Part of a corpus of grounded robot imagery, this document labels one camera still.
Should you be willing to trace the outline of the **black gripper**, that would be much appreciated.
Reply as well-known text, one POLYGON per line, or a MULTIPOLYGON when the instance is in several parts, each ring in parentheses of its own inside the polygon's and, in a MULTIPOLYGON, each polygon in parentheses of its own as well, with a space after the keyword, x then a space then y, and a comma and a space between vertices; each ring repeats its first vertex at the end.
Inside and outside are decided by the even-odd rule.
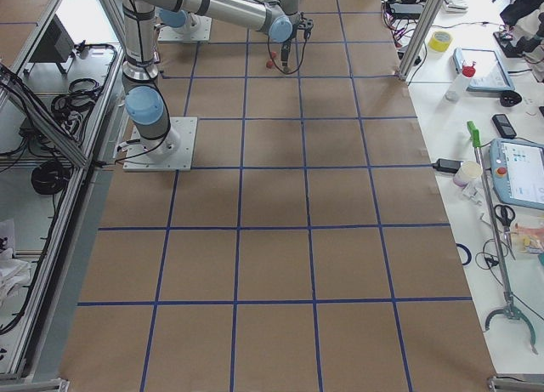
POLYGON ((289 68, 289 58, 291 53, 292 41, 297 37, 297 31, 293 30, 292 34, 282 44, 280 49, 281 67, 282 69, 289 68))

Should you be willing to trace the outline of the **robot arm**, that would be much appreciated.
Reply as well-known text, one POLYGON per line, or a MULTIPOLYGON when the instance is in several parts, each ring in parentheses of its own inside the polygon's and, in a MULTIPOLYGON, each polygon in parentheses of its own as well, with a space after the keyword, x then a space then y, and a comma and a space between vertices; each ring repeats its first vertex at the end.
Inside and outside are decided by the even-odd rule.
POLYGON ((305 21, 299 0, 122 0, 126 110, 139 131, 143 152, 153 154, 167 151, 175 140, 166 101, 156 86, 154 25, 158 9, 220 20, 284 44, 292 41, 305 21))

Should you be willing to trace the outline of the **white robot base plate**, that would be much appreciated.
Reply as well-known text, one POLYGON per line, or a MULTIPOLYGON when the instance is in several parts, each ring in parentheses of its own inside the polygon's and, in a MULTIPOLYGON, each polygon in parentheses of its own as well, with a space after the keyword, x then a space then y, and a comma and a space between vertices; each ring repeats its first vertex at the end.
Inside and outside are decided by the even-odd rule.
POLYGON ((190 171, 196 140, 196 117, 172 117, 166 139, 141 139, 133 126, 131 139, 139 142, 127 148, 123 169, 128 172, 190 171))

